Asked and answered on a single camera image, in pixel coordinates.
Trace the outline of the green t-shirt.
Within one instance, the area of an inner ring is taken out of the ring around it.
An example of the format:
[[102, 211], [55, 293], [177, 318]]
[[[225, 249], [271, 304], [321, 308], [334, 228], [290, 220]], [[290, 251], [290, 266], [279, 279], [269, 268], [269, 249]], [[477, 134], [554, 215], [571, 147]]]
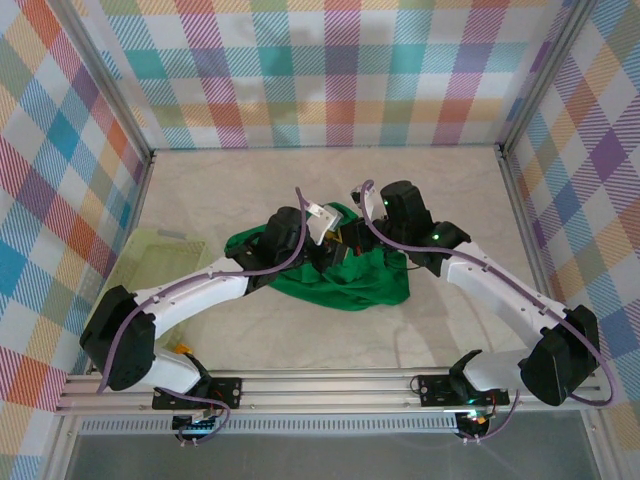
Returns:
[[378, 305], [396, 306], [410, 297], [406, 256], [375, 249], [318, 272], [305, 264], [281, 272], [270, 286], [293, 298], [341, 311], [362, 311]]

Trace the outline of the light green plastic basket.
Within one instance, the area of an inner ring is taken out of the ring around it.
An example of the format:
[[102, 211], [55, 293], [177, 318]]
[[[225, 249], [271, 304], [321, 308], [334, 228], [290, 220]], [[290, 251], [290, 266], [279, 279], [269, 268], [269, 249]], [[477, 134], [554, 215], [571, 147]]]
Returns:
[[117, 285], [129, 292], [161, 286], [193, 274], [213, 262], [207, 242], [161, 229], [136, 228], [127, 239], [85, 325], [104, 294]]

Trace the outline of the grey metal sheet panel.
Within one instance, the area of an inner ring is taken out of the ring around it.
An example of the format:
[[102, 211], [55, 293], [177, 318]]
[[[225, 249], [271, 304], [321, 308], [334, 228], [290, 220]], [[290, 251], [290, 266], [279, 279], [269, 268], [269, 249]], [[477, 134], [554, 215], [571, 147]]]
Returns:
[[83, 436], [64, 480], [601, 480], [583, 449], [464, 445], [435, 435], [223, 435], [196, 448], [171, 436]]

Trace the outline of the aluminium mounting rail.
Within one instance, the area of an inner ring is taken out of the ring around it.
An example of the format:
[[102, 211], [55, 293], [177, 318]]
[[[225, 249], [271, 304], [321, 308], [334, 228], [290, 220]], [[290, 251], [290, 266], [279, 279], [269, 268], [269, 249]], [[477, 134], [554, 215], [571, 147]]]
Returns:
[[[373, 414], [423, 411], [416, 375], [442, 368], [222, 370], [213, 377], [242, 379], [236, 414]], [[101, 377], [72, 375], [58, 401], [58, 415], [153, 414], [155, 392], [136, 385], [123, 392], [96, 392]]]

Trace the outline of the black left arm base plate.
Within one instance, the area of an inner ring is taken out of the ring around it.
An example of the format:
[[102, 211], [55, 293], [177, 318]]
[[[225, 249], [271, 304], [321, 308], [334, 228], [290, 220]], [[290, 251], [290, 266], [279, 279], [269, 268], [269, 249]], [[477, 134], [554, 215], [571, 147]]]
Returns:
[[176, 395], [155, 388], [154, 410], [196, 410], [212, 408], [211, 400], [223, 402], [231, 409], [240, 406], [242, 379], [239, 377], [208, 377], [199, 380], [188, 392]]

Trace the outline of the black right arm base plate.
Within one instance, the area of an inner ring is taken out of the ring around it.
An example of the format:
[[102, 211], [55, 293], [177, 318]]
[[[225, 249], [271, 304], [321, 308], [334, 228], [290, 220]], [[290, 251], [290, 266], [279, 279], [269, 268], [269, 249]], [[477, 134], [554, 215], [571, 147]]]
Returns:
[[417, 375], [422, 407], [507, 406], [507, 391], [475, 389], [465, 378], [447, 375]]

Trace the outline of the aluminium frame post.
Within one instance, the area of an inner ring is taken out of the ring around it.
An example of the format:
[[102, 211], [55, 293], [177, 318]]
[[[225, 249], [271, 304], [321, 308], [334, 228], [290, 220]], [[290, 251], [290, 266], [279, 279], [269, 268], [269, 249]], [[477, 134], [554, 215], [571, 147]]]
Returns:
[[141, 128], [125, 102], [114, 77], [107, 68], [99, 50], [87, 32], [81, 17], [76, 12], [71, 0], [46, 0], [62, 28], [69, 36], [72, 44], [86, 65], [99, 91], [105, 97], [114, 115], [122, 125], [124, 132], [132, 140], [133, 145], [141, 153], [146, 164], [153, 161], [154, 150], [144, 138]]
[[562, 0], [497, 141], [496, 147], [504, 161], [509, 160], [524, 135], [535, 110], [598, 2], [599, 0]]

